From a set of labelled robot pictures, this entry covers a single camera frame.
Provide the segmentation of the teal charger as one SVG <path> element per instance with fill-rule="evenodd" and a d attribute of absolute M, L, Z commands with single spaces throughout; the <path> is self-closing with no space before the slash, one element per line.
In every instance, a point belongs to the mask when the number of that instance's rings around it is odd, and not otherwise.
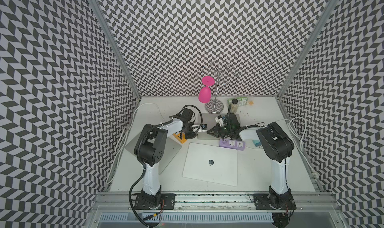
<path fill-rule="evenodd" d="M 261 142 L 259 140 L 253 140 L 253 144 L 255 147 L 261 147 Z"/>

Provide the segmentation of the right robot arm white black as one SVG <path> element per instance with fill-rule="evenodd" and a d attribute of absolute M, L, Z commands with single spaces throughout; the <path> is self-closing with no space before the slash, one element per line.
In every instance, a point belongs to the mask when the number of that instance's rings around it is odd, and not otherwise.
<path fill-rule="evenodd" d="M 272 181 L 267 194 L 252 194 L 250 199 L 257 210 L 285 211 L 287 217 L 291 216 L 297 208 L 288 185 L 289 161 L 295 149 L 293 141 L 276 122 L 267 126 L 256 123 L 241 127 L 236 115 L 231 112 L 233 106 L 229 105 L 225 116 L 216 118 L 216 125 L 207 130 L 207 134 L 222 140 L 259 141 L 271 160 Z"/>

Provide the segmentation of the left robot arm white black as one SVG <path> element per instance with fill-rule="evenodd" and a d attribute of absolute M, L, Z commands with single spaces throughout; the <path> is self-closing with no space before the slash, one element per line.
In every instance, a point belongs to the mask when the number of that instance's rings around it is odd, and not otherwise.
<path fill-rule="evenodd" d="M 133 209 L 157 209 L 165 203 L 162 199 L 162 186 L 159 178 L 159 162 L 164 156 L 168 137 L 179 133 L 186 140 L 194 139 L 198 133 L 206 131 L 203 115 L 196 106 L 187 104 L 166 122 L 158 125 L 146 124 L 134 149 L 138 162 L 143 166 L 141 176 L 131 186 L 129 192 L 143 181 Z"/>

